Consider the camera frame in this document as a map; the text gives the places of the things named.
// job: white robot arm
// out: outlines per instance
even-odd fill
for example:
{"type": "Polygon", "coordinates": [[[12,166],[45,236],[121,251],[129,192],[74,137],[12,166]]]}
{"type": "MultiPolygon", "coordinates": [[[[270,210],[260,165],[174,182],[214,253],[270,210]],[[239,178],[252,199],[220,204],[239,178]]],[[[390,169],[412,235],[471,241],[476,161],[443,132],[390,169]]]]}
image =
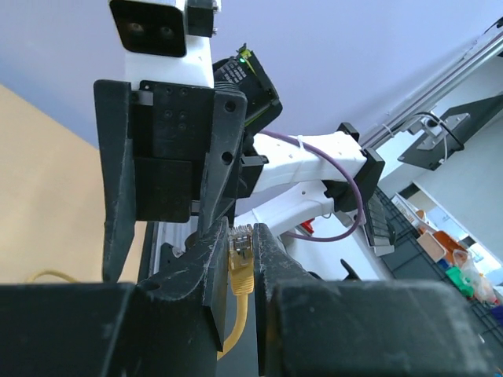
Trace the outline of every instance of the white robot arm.
{"type": "Polygon", "coordinates": [[[277,185],[297,183],[287,192],[238,216],[236,225],[267,224],[275,236],[295,228],[301,222],[334,211],[334,199],[327,196],[322,181],[347,179],[329,161],[308,152],[303,142],[313,145],[332,157],[352,178],[364,167],[367,158],[358,142],[342,131],[334,134],[297,137],[300,146],[267,135],[255,136],[254,147],[267,156],[269,163],[257,181],[254,192],[277,185]]]}

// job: beige wall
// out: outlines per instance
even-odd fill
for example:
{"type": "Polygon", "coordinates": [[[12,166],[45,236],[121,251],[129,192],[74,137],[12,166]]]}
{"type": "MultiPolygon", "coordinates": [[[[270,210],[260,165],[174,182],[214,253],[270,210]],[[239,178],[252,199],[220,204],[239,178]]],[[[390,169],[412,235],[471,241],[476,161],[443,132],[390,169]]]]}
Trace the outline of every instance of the beige wall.
{"type": "Polygon", "coordinates": [[[414,195],[408,198],[408,201],[416,206],[417,209],[423,210],[424,212],[429,212],[433,208],[437,207],[435,202],[422,191],[416,192],[414,195]]]}
{"type": "MultiPolygon", "coordinates": [[[[0,86],[0,283],[48,268],[100,280],[104,219],[98,150],[0,86]]],[[[122,280],[136,279],[144,231],[122,280]]]]}

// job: yellow cable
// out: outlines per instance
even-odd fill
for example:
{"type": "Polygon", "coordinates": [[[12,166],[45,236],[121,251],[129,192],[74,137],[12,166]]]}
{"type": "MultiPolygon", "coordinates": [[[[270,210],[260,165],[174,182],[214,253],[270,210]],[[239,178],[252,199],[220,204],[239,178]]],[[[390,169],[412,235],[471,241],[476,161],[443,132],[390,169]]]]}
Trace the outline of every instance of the yellow cable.
{"type": "Polygon", "coordinates": [[[78,283],[79,281],[71,277],[70,275],[63,273],[61,271],[57,271],[56,269],[44,269],[43,271],[39,271],[37,273],[34,273],[30,277],[26,279],[26,283],[34,283],[35,280],[37,280],[39,277],[42,276],[55,276],[59,277],[60,279],[66,280],[69,283],[78,283]]]}
{"type": "Polygon", "coordinates": [[[217,352],[217,360],[224,357],[236,345],[237,341],[243,334],[244,326],[246,325],[246,317],[248,315],[248,295],[238,295],[236,296],[236,300],[236,322],[234,323],[232,332],[223,343],[223,351],[217,352]]]}
{"type": "Polygon", "coordinates": [[[217,352],[217,360],[224,357],[243,334],[248,315],[248,295],[253,292],[253,228],[237,226],[229,231],[229,275],[230,286],[236,296],[237,310],[234,328],[223,343],[223,351],[217,352]]]}

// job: black bracket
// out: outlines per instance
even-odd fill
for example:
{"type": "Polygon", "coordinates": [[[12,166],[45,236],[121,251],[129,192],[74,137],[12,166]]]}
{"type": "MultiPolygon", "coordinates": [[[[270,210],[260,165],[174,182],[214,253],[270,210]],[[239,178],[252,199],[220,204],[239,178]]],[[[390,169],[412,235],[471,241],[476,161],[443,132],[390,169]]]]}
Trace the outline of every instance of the black bracket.
{"type": "Polygon", "coordinates": [[[136,221],[187,222],[198,200],[200,236],[221,216],[233,221],[246,181],[240,178],[242,92],[150,81],[133,92],[128,82],[100,80],[94,98],[105,188],[105,281],[119,279],[136,221]]]}
{"type": "MultiPolygon", "coordinates": [[[[366,203],[376,191],[380,175],[383,173],[384,160],[372,148],[362,150],[367,161],[354,177],[354,181],[366,203]]],[[[351,212],[356,209],[356,199],[347,182],[323,181],[327,191],[325,195],[334,199],[336,210],[351,212]]]]}

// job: screw hole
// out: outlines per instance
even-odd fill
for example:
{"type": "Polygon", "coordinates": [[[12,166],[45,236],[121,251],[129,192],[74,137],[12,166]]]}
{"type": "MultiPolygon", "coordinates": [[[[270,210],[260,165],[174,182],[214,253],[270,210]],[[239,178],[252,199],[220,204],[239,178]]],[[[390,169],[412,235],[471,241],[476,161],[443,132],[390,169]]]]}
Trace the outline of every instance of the screw hole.
{"type": "Polygon", "coordinates": [[[236,104],[232,101],[227,101],[224,107],[228,112],[234,112],[234,110],[236,110],[236,104]]]}
{"type": "Polygon", "coordinates": [[[141,282],[141,288],[143,288],[145,291],[155,291],[156,289],[160,288],[160,285],[155,281],[144,280],[141,282]]]}
{"type": "Polygon", "coordinates": [[[222,162],[224,165],[230,165],[231,162],[233,162],[233,155],[230,152],[223,152],[222,153],[222,162]]]}

